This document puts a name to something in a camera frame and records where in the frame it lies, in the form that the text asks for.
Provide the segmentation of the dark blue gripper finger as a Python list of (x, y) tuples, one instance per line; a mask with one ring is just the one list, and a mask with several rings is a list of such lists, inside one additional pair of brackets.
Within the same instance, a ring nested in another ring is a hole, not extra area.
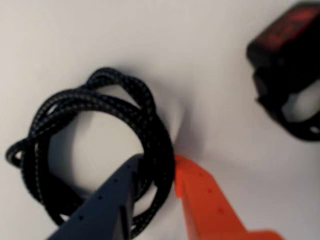
[(128, 159), (49, 239), (129, 240), (134, 204), (142, 191), (142, 160), (142, 154)]

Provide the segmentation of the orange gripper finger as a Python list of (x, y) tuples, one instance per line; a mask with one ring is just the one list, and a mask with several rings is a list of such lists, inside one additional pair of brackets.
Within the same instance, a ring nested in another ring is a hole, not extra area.
[(190, 240), (281, 240), (271, 230), (247, 230), (214, 177), (194, 161), (175, 156), (174, 188)]

